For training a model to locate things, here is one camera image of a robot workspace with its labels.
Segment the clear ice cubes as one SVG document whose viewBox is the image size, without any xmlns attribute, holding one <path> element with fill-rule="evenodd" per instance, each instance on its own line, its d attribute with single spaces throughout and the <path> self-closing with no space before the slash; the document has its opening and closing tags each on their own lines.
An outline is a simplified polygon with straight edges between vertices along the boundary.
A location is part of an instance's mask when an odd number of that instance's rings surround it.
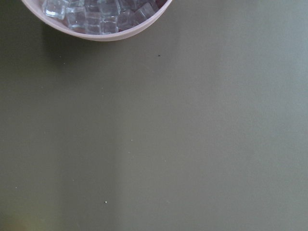
<svg viewBox="0 0 308 231">
<path fill-rule="evenodd" d="M 43 0 L 42 11 L 67 28 L 89 35 L 131 29 L 152 17 L 160 0 Z"/>
</svg>

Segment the pink bowl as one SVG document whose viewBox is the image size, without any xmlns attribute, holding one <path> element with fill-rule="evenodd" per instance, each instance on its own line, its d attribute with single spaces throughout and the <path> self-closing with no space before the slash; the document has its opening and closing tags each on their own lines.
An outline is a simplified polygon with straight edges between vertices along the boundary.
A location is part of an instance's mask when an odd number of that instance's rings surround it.
<svg viewBox="0 0 308 231">
<path fill-rule="evenodd" d="M 65 34 L 71 35 L 73 37 L 91 40 L 91 41 L 99 41 L 99 42 L 108 42 L 108 41 L 118 41 L 130 38 L 134 35 L 139 34 L 140 32 L 146 30 L 150 27 L 153 23 L 155 23 L 161 15 L 167 10 L 167 8 L 172 3 L 172 0 L 166 0 L 165 4 L 149 19 L 142 22 L 141 24 L 128 29 L 122 32 L 107 34 L 107 35 L 89 35 L 75 32 L 59 21 L 55 20 L 52 17 L 46 16 L 43 11 L 39 0 L 22 0 L 22 3 L 43 23 L 47 24 L 48 26 L 56 29 L 57 31 L 63 32 Z"/>
</svg>

